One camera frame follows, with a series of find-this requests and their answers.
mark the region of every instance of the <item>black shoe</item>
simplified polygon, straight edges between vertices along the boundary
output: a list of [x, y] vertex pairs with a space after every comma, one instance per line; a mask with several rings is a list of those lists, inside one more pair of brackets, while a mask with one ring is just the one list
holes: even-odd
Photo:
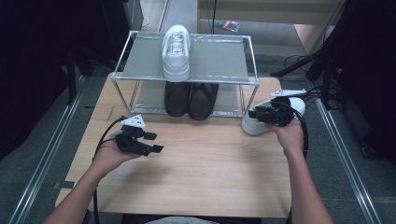
[[219, 84], [192, 84], [189, 115], [192, 119], [203, 120], [213, 112], [218, 96]]
[[166, 82], [165, 110], [172, 117], [180, 117], [187, 113], [189, 108], [191, 83]]

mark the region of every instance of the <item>shoe rack shelf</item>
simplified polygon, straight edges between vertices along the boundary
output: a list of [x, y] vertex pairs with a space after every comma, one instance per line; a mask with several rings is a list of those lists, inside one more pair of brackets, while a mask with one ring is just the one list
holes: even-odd
[[[163, 33], [130, 31], [111, 80], [128, 113], [166, 114], [164, 109]], [[211, 116], [242, 118], [260, 86], [249, 35], [190, 34], [190, 77], [187, 82], [218, 83], [219, 92]], [[248, 72], [251, 57], [254, 74]], [[133, 81], [126, 95], [121, 81]], [[250, 97], [244, 85], [254, 86]]]

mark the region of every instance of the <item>white sneaker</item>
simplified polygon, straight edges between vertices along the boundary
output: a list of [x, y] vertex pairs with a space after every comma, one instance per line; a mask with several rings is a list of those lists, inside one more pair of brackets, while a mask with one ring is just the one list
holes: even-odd
[[163, 38], [163, 73], [170, 82], [189, 79], [190, 35], [182, 25], [174, 25]]
[[[302, 99], [297, 98], [297, 97], [290, 97], [290, 105], [293, 107], [295, 110], [303, 114], [305, 112], [305, 103]], [[255, 106], [270, 106], [271, 101], [265, 101], [262, 102], [261, 104], [255, 105]], [[242, 118], [242, 129], [245, 131], [245, 133], [250, 134], [250, 135], [257, 135], [260, 133], [266, 133], [269, 130], [265, 128], [264, 123], [261, 121], [258, 121], [257, 119], [251, 119], [248, 116], [248, 112], [246, 115]]]

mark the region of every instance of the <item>hand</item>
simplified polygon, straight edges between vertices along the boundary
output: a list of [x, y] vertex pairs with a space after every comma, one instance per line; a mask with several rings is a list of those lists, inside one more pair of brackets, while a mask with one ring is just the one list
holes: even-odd
[[303, 155], [304, 133], [301, 122], [293, 119], [290, 124], [285, 127], [279, 127], [274, 124], [264, 124], [267, 129], [276, 133], [277, 140], [284, 148], [285, 156]]
[[125, 161], [139, 157], [139, 155], [133, 153], [121, 152], [116, 141], [109, 140], [100, 146], [90, 168], [94, 169], [99, 173], [99, 175], [104, 177]]

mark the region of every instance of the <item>wooden table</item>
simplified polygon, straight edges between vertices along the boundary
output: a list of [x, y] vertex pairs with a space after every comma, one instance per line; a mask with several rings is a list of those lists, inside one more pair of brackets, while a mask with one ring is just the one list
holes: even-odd
[[[130, 94], [134, 81], [121, 81]], [[261, 78], [253, 104], [280, 89], [275, 78]], [[245, 86], [249, 92], [252, 87]], [[108, 78], [81, 140], [67, 181], [78, 181], [92, 161], [108, 125], [131, 117]], [[142, 115], [146, 132], [158, 134], [150, 145], [160, 154], [125, 162], [98, 186], [101, 212], [222, 217], [286, 217], [290, 210], [287, 161], [273, 133], [250, 136], [241, 119]], [[116, 125], [112, 131], [119, 130]], [[62, 189], [56, 204], [70, 191]]]

